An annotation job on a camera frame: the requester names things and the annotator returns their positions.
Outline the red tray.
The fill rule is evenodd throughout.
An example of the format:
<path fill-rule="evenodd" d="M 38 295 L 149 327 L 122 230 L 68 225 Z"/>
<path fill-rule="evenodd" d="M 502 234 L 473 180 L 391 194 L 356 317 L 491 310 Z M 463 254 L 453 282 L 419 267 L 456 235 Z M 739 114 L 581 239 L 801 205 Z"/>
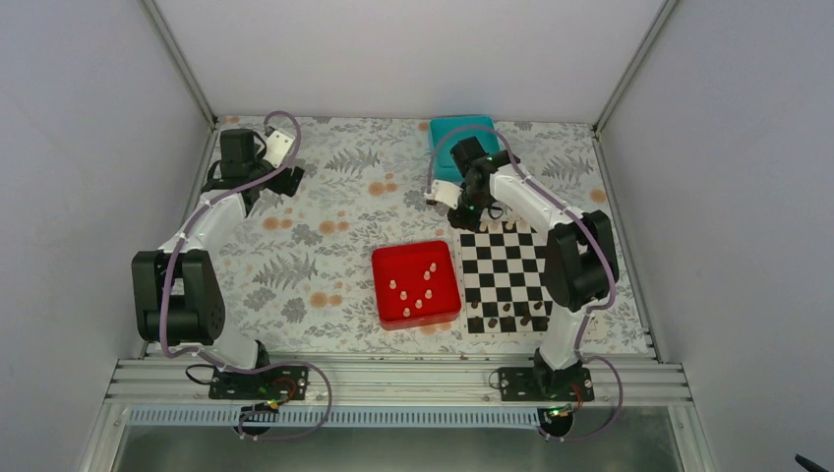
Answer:
<path fill-rule="evenodd" d="M 372 275 L 381 327 L 386 331 L 450 323 L 458 318 L 462 300 L 458 288 L 455 265 L 449 244 L 430 240 L 410 244 L 380 247 L 371 255 Z M 431 279 L 423 278 L 424 272 Z M 397 287 L 389 288 L 396 280 Z M 401 301 L 405 291 L 408 299 Z M 423 307 L 417 309 L 415 301 Z M 408 308 L 411 316 L 405 318 Z"/>

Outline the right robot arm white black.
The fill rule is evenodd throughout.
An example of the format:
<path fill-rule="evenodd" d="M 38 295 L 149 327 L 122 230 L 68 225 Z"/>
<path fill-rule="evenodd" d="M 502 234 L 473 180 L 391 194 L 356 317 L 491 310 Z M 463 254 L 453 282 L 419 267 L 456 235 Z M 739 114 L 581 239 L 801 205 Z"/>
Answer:
<path fill-rule="evenodd" d="M 532 384 L 540 397 L 556 400 L 568 391 L 569 374 L 587 362 L 580 341 L 592 315 L 616 298 L 620 271 L 612 221 L 601 210 L 583 212 L 561 202 L 509 148 L 488 153 L 476 138 L 466 138 L 451 156 L 463 178 L 448 207 L 453 228 L 474 231 L 488 207 L 502 204 L 545 239 L 541 280 L 567 312 L 549 321 L 534 354 Z"/>

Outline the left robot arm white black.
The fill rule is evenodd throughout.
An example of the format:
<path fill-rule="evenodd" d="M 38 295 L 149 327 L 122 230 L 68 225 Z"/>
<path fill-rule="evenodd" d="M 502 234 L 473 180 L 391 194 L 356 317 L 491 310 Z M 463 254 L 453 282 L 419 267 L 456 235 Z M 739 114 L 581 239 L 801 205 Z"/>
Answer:
<path fill-rule="evenodd" d="M 158 249 L 139 251 L 131 262 L 140 338 L 168 357 L 191 354 L 236 372 L 235 385 L 251 398 L 271 390 L 274 373 L 261 342 L 227 322 L 213 265 L 262 191 L 292 197 L 299 189 L 304 171 L 287 163 L 294 142 L 273 127 L 221 132 L 220 158 L 209 167 L 195 210 Z"/>

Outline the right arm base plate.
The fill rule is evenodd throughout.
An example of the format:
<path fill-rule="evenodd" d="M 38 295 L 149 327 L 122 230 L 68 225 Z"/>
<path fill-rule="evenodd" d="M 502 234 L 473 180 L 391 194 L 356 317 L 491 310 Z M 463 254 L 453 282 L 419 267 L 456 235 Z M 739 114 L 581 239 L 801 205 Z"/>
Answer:
<path fill-rule="evenodd" d="M 498 387 L 504 402 L 593 401 L 590 371 L 584 367 L 549 371 L 532 367 L 497 369 Z"/>

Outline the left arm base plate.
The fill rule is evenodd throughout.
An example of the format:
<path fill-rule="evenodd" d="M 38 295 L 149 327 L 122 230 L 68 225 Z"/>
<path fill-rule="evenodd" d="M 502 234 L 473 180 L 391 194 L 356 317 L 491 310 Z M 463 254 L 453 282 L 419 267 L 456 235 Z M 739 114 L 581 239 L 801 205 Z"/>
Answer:
<path fill-rule="evenodd" d="M 308 377 L 309 369 L 302 366 L 285 366 L 256 375 L 214 371 L 208 397 L 256 402 L 303 400 Z"/>

